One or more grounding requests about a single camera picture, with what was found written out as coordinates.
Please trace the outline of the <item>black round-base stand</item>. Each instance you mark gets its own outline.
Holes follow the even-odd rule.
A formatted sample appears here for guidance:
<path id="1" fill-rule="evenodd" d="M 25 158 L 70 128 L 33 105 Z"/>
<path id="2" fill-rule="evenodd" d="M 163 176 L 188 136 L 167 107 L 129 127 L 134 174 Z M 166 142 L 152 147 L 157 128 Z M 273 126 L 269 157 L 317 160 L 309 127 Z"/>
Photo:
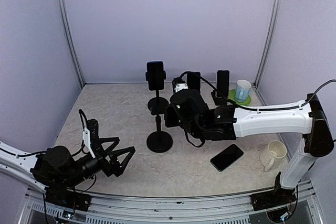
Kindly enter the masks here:
<path id="1" fill-rule="evenodd" d="M 160 115 L 165 113 L 169 102 L 160 96 L 159 91 L 164 89 L 164 81 L 166 80 L 166 72 L 162 61 L 149 61 L 146 64 L 147 72 L 145 79 L 148 82 L 150 91 L 155 91 L 155 97 L 148 101 L 148 109 L 152 115 Z"/>
<path id="2" fill-rule="evenodd" d="M 155 116 L 156 131 L 152 132 L 147 140 L 146 145 L 149 150 L 155 153 L 164 153 L 171 149 L 173 146 L 173 139 L 167 132 L 161 130 L 161 117 Z"/>

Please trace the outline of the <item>blue phone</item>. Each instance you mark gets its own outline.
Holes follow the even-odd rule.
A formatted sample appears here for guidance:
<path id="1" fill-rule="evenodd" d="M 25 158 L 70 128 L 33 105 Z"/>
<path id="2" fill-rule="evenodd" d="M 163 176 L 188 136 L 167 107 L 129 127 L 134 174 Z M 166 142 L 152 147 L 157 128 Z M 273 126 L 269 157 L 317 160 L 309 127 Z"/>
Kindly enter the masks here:
<path id="1" fill-rule="evenodd" d="M 163 90 L 165 71 L 162 61 L 150 61 L 146 64 L 147 72 L 145 73 L 145 79 L 148 82 L 149 90 Z"/>

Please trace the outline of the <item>teal phone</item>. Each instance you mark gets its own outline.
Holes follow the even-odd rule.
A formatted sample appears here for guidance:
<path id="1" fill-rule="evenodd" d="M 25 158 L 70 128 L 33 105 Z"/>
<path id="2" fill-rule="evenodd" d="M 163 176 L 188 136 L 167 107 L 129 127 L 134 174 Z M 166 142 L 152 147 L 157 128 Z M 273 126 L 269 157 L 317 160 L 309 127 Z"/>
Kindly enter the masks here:
<path id="1" fill-rule="evenodd" d="M 211 158 L 210 163 L 222 172 L 240 159 L 243 154 L 244 152 L 236 144 L 232 144 Z"/>

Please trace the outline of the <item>black folding phone stand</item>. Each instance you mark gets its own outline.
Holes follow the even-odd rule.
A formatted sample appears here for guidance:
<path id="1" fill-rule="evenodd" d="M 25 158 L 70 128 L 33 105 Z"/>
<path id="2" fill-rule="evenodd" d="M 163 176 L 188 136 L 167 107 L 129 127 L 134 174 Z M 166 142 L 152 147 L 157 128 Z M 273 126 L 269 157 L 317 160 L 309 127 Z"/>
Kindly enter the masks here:
<path id="1" fill-rule="evenodd" d="M 215 90 L 211 92 L 211 96 L 216 106 L 227 105 L 227 98 L 217 97 Z"/>

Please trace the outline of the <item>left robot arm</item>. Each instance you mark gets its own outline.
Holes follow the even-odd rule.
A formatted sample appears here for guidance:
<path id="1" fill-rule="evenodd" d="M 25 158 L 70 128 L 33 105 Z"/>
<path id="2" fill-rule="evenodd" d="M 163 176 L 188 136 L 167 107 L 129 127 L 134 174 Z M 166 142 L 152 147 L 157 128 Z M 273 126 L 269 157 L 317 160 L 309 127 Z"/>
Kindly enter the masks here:
<path id="1" fill-rule="evenodd" d="M 135 147 L 120 150 L 118 137 L 100 138 L 91 141 L 84 137 L 81 148 L 89 152 L 75 160 L 65 146 L 48 148 L 46 151 L 22 153 L 20 150 L 1 143 L 1 164 L 24 174 L 24 180 L 32 179 L 42 190 L 51 190 L 53 197 L 66 206 L 73 201 L 74 188 L 96 173 L 103 172 L 107 177 L 119 177 L 125 171 L 130 159 L 135 154 Z"/>

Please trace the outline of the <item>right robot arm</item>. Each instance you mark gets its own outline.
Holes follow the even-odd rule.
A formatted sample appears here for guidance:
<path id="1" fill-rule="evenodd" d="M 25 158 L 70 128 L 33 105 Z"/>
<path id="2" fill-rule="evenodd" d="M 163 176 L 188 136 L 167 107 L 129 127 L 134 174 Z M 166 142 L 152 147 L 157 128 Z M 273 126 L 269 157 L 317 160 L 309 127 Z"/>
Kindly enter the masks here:
<path id="1" fill-rule="evenodd" d="M 181 127 L 193 138 L 205 141 L 236 140 L 259 134 L 299 133 L 300 145 L 269 192 L 273 205 L 289 196 L 315 161 L 334 148 L 328 120 L 319 98 L 309 93 L 305 100 L 270 106 L 240 106 L 233 101 L 210 109 L 197 90 L 182 89 L 170 97 L 164 112 L 166 127 Z"/>

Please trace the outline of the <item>green saucer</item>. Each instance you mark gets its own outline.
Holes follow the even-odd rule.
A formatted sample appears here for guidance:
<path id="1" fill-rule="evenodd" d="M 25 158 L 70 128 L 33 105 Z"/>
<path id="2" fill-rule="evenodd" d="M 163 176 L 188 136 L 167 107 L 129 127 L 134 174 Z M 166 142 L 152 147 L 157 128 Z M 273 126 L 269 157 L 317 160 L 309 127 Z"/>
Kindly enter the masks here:
<path id="1" fill-rule="evenodd" d="M 250 105 L 250 103 L 251 103 L 251 97 L 250 96 L 248 96 L 247 99 L 244 102 L 238 102 L 237 100 L 235 100 L 235 89 L 229 90 L 228 98 L 230 100 L 236 102 L 238 105 Z"/>

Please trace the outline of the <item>light blue mug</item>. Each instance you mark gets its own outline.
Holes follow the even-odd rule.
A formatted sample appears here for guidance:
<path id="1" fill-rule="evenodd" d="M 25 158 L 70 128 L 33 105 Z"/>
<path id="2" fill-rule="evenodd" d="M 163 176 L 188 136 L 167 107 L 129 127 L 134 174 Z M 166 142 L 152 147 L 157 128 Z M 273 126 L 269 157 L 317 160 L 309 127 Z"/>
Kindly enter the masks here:
<path id="1" fill-rule="evenodd" d="M 249 81 L 240 79 L 237 81 L 235 89 L 235 100 L 245 102 L 249 96 L 252 85 Z"/>

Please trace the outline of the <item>cream ceramic mug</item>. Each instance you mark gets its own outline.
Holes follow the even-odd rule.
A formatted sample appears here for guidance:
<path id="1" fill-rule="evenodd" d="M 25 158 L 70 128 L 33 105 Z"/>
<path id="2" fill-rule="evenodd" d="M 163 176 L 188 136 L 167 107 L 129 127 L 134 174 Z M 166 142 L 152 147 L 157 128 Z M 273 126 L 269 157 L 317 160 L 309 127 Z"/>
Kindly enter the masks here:
<path id="1" fill-rule="evenodd" d="M 278 168 L 286 155 L 287 148 L 282 142 L 269 142 L 259 156 L 259 160 L 264 167 L 264 172 Z"/>

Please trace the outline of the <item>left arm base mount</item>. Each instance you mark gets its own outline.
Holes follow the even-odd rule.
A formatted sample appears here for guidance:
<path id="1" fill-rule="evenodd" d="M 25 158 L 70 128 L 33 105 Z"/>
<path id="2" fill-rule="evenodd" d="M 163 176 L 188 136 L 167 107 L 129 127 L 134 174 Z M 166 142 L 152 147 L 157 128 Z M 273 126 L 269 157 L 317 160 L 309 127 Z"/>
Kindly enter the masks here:
<path id="1" fill-rule="evenodd" d="M 77 193 L 67 189 L 46 188 L 46 201 L 57 206 L 87 212 L 92 197 L 89 194 Z"/>

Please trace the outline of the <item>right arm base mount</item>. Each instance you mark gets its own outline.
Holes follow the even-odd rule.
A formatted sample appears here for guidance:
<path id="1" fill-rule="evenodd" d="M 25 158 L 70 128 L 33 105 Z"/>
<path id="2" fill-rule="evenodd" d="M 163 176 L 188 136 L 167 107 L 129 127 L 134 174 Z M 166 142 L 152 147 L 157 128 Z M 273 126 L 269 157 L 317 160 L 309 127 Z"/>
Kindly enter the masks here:
<path id="1" fill-rule="evenodd" d="M 297 196 L 295 195 L 295 188 L 282 188 L 280 184 L 280 175 L 281 172 L 279 172 L 276 176 L 273 190 L 262 193 L 255 193 L 250 196 L 254 211 L 285 205 L 290 203 L 290 201 L 294 202 L 297 200 Z"/>

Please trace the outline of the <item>right aluminium frame post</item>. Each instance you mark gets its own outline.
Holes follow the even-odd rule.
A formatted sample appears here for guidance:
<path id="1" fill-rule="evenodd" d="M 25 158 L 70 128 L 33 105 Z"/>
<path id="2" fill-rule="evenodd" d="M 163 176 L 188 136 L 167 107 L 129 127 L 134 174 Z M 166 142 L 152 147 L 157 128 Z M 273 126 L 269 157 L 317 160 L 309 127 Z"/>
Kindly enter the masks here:
<path id="1" fill-rule="evenodd" d="M 278 12 L 280 9 L 280 4 L 281 4 L 281 0 L 273 0 L 270 21 L 269 21 L 269 25 L 267 29 L 267 34 L 266 34 L 266 40 L 265 40 L 265 44 L 263 47 L 262 56 L 261 56 L 258 70 L 257 70 L 257 74 L 254 80 L 255 89 L 259 88 L 262 77 L 266 69 L 266 64 L 267 64 L 269 52 L 271 49 L 272 39 L 274 37 L 274 33 L 276 30 L 276 23 L 278 19 Z"/>

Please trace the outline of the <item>aluminium frame post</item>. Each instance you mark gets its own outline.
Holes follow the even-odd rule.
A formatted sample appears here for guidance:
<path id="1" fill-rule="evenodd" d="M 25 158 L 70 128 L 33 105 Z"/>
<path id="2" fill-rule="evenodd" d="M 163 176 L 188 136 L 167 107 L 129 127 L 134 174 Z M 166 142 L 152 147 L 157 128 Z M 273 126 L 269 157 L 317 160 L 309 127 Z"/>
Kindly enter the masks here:
<path id="1" fill-rule="evenodd" d="M 71 62 L 72 62 L 72 65 L 73 65 L 73 68 L 76 74 L 78 84 L 80 88 L 82 89 L 85 86 L 86 82 L 83 77 L 83 73 L 81 70 L 81 66 L 80 66 L 77 53 L 76 53 L 76 49 L 75 49 L 75 45 L 74 45 L 74 40 L 71 34 L 70 23 L 68 20 L 67 9 L 66 9 L 66 2 L 65 0 L 57 0 L 57 2 L 58 2 L 59 11 L 60 11 L 60 17 L 61 17 L 63 31 L 65 34 L 67 47 L 70 53 L 70 59 L 71 59 Z"/>
<path id="2" fill-rule="evenodd" d="M 257 70 L 257 74 L 254 80 L 255 89 L 259 88 L 262 77 L 266 69 L 266 64 L 267 64 L 269 52 L 271 49 L 272 39 L 274 37 L 274 33 L 276 30 L 276 23 L 278 19 L 278 12 L 280 9 L 280 4 L 281 4 L 281 0 L 273 0 L 270 21 L 269 21 L 269 25 L 267 29 L 267 34 L 266 34 L 266 40 L 265 40 L 265 44 L 263 47 L 262 56 L 261 56 L 258 70 Z"/>

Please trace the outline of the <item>left aluminium frame post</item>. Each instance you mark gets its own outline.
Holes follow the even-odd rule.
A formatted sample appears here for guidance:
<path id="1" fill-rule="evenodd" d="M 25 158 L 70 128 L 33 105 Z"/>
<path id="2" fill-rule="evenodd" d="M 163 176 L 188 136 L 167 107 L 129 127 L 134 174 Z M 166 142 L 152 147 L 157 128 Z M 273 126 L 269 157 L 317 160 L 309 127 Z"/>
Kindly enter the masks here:
<path id="1" fill-rule="evenodd" d="M 67 47 L 70 53 L 70 59 L 71 59 L 71 62 L 72 62 L 72 65 L 73 65 L 73 68 L 76 74 L 78 84 L 80 88 L 82 89 L 85 86 L 86 82 L 83 77 L 83 73 L 81 70 L 81 66 L 80 66 L 77 53 L 76 53 L 76 49 L 75 49 L 75 45 L 74 45 L 74 40 L 71 34 L 70 23 L 68 20 L 67 9 L 66 9 L 66 2 L 65 0 L 57 0 L 57 2 L 58 2 L 59 11 L 60 11 L 60 17 L 61 17 L 63 31 L 65 34 Z"/>

